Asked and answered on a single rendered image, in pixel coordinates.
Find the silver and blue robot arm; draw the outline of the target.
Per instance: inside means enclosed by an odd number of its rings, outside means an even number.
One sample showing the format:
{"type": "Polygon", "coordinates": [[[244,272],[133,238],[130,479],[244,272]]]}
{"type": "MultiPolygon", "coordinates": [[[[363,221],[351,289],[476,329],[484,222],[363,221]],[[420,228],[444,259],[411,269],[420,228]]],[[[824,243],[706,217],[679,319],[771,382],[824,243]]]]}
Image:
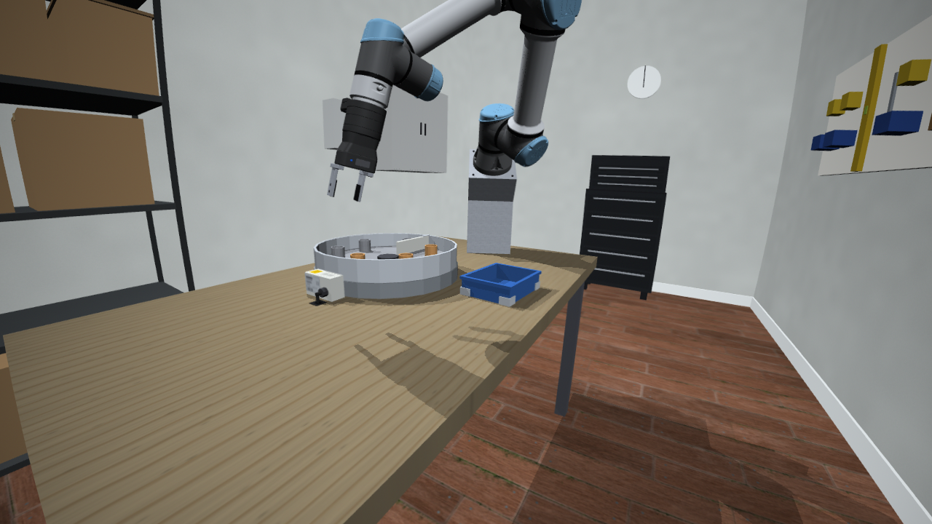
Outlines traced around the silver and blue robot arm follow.
{"type": "Polygon", "coordinates": [[[548,148],[540,117],[550,69],[557,39],[578,17],[580,3],[582,0],[447,0],[403,28],[389,20],[370,19],[360,41],[354,74],[380,79],[415,98],[433,100],[442,89],[443,76],[422,56],[487,15],[502,11],[521,14],[525,40],[515,109],[502,103],[482,108],[473,156],[473,166],[482,175],[504,175],[512,167],[512,159],[529,167],[548,148]]]}

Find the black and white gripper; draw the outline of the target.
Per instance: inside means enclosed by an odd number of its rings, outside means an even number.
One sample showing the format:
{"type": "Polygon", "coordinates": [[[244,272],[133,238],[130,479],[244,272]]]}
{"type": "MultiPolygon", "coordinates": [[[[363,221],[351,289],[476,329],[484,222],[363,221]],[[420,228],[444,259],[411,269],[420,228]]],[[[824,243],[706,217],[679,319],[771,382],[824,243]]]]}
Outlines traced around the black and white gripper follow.
{"type": "Polygon", "coordinates": [[[328,186],[330,197],[335,198],[337,175],[344,167],[359,170],[354,199],[362,200],[364,180],[373,177],[377,164],[377,146],[382,139],[387,104],[392,87],[382,80],[364,74],[354,74],[350,98],[343,98],[341,111],[345,112],[342,142],[337,149],[335,164],[331,163],[328,186]]]}

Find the blue crate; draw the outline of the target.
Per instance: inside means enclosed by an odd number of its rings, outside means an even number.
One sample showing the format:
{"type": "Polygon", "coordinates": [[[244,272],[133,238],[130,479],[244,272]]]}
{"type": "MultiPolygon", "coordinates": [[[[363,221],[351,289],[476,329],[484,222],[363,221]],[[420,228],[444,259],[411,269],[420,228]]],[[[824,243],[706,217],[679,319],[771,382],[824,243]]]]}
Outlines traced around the blue crate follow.
{"type": "Polygon", "coordinates": [[[460,276],[460,294],[512,306],[540,288],[540,273],[542,271],[498,263],[483,266],[460,276]]]}

